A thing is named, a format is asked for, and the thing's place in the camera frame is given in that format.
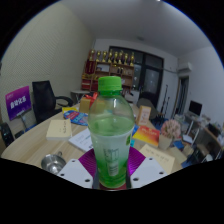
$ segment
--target banner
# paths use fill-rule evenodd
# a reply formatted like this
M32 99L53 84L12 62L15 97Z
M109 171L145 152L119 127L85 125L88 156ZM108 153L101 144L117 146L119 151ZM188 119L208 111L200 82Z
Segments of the banner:
M20 112L24 112L31 108L29 86L22 87L5 96L6 107L11 121L18 116Z

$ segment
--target book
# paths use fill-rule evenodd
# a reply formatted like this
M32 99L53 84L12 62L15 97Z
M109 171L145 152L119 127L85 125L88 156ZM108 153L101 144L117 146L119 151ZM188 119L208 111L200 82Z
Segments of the book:
M63 114L67 111L70 111L70 110L73 110L73 111L78 111L78 109L76 107L62 107L62 112Z
M171 174L175 161L173 156L169 156L147 144L145 144L139 152L141 152L145 157L153 157L167 174Z
M146 126L140 126L136 133L133 135L134 139L147 142L155 147L159 145L160 131Z
M47 130L47 140L68 140L72 137L71 121L52 120Z
M74 124L88 126L88 123L87 123L88 115L85 113L80 113L78 111L69 110L64 113L64 118L65 119L69 118L71 120L71 122Z
M73 136L68 141L69 143L83 150L84 152L87 152L93 148L90 131L88 128L84 131L79 132L77 135Z
M182 143L181 141L175 141L175 142L173 143L173 145L174 145L175 147L177 147L178 149L183 149L183 148L184 148L184 145L183 145L183 143Z

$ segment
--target green bottle cap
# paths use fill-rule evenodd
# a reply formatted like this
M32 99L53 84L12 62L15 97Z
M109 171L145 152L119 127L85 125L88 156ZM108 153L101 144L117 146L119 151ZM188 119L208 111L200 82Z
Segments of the green bottle cap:
M121 91L121 78L118 76L105 76L99 78L98 91Z

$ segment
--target water bottle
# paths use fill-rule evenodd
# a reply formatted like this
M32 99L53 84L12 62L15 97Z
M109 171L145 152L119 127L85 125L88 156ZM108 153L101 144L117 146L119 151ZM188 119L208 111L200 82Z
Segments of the water bottle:
M120 94L121 90L120 77L99 78L100 95L88 115L99 182L106 189L126 186L127 160L135 119L132 108Z

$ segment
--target pink object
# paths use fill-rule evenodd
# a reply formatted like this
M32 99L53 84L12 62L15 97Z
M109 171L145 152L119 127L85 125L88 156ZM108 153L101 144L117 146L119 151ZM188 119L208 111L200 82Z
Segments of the pink object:
M135 170L141 165L144 161L145 156L142 155L138 150L133 147L130 147L129 157L127 162L127 172L128 176L131 176ZM96 174L96 159L94 150L91 149L86 152L82 157L79 158L80 163L85 167L89 174L94 178Z

